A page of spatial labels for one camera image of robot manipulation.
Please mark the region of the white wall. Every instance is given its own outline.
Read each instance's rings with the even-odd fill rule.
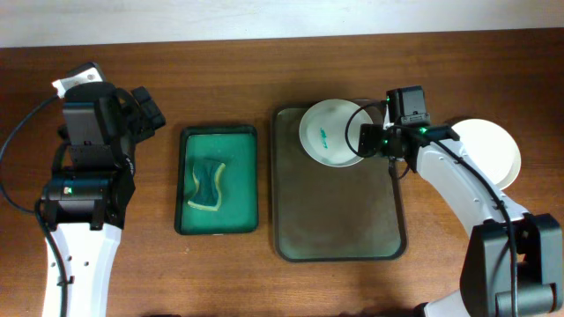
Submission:
[[[564,26],[564,0],[0,0],[0,47]]]

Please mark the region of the green tray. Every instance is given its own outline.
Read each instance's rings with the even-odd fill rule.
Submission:
[[[196,189],[195,159],[226,164],[221,175],[222,204],[218,211],[188,206]],[[182,131],[174,229],[182,235],[253,232],[258,226],[256,191],[256,129],[196,127]]]

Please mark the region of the wooden table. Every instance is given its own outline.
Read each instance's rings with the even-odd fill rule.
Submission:
[[[418,175],[402,181],[409,247],[393,262],[291,264],[272,246],[272,111],[330,98],[381,98],[423,85],[433,122],[499,123],[523,167],[506,193],[564,224],[564,30],[420,33],[0,50],[0,140],[67,70],[98,62],[108,80],[146,86],[167,118],[137,148],[137,191],[112,269],[108,316],[336,315],[412,308],[458,287],[468,237]],[[260,224],[250,234],[181,236],[173,229],[180,132],[248,123],[258,130]],[[3,165],[13,198],[31,207],[49,178],[60,104],[15,138]],[[2,200],[0,314],[38,316],[46,248],[33,217]]]

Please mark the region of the gray tray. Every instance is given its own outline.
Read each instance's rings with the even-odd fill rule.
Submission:
[[[364,105],[370,100],[352,100]],[[276,111],[271,127],[275,248],[290,262],[392,260],[407,248],[401,193],[388,160],[328,167],[303,150],[307,107]],[[377,111],[370,111],[381,122]]]

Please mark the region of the black tray edge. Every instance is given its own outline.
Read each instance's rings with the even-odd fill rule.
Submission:
[[[352,102],[359,102],[359,101],[368,101],[368,100],[349,100]],[[397,213],[397,225],[398,225],[398,229],[399,229],[399,235],[400,235],[400,239],[401,239],[401,243],[399,245],[399,248],[397,249],[397,251],[392,254],[392,255],[388,255],[388,256],[368,256],[368,257],[349,257],[349,258],[315,258],[315,259],[293,259],[288,257],[286,254],[284,254],[284,252],[282,252],[282,249],[280,248],[280,245],[278,243],[279,239],[278,239],[278,197],[276,195],[276,190],[274,190],[274,183],[278,182],[278,176],[276,173],[276,168],[274,168],[274,166],[276,165],[276,153],[274,151],[274,149],[276,149],[276,139],[274,137],[275,131],[276,131],[276,117],[278,116],[278,114],[280,114],[282,111],[287,110],[287,109],[295,109],[295,108],[309,108],[311,106],[297,106],[297,107],[293,107],[293,106],[282,106],[282,107],[278,107],[274,110],[274,113],[272,114],[272,118],[271,118],[271,134],[270,134],[270,139],[271,139],[271,179],[272,179],[272,184],[271,184],[271,200],[272,200],[272,227],[273,227],[273,234],[274,237],[274,249],[276,250],[276,253],[278,254],[279,257],[281,257],[282,259],[291,262],[291,263],[303,263],[303,262],[354,262],[354,261],[386,261],[386,260],[397,260],[399,259],[402,255],[404,255],[405,251],[407,250],[407,246],[408,246],[408,239],[407,239],[407,228],[405,226],[405,216],[404,216],[404,203],[401,199],[401,188],[399,186],[399,181],[397,179],[392,179],[392,187],[393,187],[393,191],[394,191],[394,200],[396,202],[396,213]],[[392,171],[395,175],[397,175],[397,165],[396,163],[394,163],[393,165],[393,171]]]
[[[256,200],[256,224],[254,227],[245,232],[217,232],[217,233],[184,233],[181,230],[182,226],[182,200],[184,197],[184,164],[186,157],[186,142],[190,136],[205,135],[205,134],[234,134],[234,133],[249,133],[257,139],[256,128],[249,124],[234,125],[234,126],[196,126],[184,128],[180,134],[180,151],[178,159],[178,184],[176,186],[176,211],[174,213],[174,230],[180,235],[213,235],[213,234],[239,234],[251,233],[258,228],[259,224],[259,210],[258,199]],[[258,165],[258,149],[255,153],[255,161]],[[258,171],[256,171],[256,190],[258,190]]]

